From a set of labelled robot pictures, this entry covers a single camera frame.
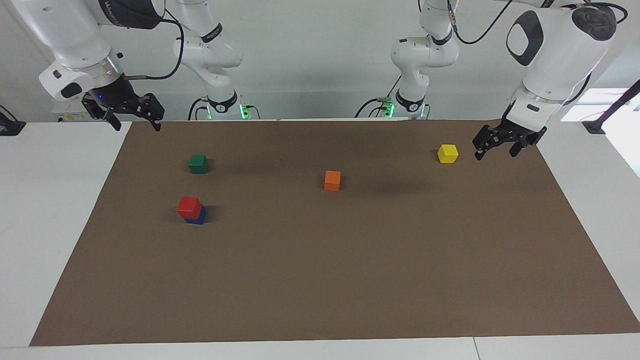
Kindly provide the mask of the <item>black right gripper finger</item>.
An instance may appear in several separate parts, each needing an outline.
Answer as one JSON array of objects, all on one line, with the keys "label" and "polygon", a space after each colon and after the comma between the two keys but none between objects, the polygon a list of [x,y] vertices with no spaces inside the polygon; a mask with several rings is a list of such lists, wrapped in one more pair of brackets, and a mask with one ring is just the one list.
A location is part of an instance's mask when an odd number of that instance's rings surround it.
[{"label": "black right gripper finger", "polygon": [[121,121],[116,117],[112,107],[103,109],[92,96],[83,96],[81,103],[92,119],[108,123],[116,132],[121,130]]},{"label": "black right gripper finger", "polygon": [[132,114],[140,119],[147,120],[156,132],[162,129],[162,120],[165,109],[153,93],[138,96],[132,103]]}]

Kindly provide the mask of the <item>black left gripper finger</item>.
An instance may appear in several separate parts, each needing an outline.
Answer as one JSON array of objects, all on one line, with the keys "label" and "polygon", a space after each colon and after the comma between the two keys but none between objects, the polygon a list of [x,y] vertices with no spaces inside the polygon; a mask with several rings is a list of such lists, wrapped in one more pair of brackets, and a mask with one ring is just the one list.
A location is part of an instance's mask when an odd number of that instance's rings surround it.
[{"label": "black left gripper finger", "polygon": [[528,137],[519,137],[510,147],[509,154],[512,158],[515,158],[522,150],[535,145],[536,142],[528,139]]},{"label": "black left gripper finger", "polygon": [[501,146],[503,143],[505,143],[505,140],[501,137],[499,129],[483,125],[472,140],[475,148],[475,159],[481,161],[489,150]]}]

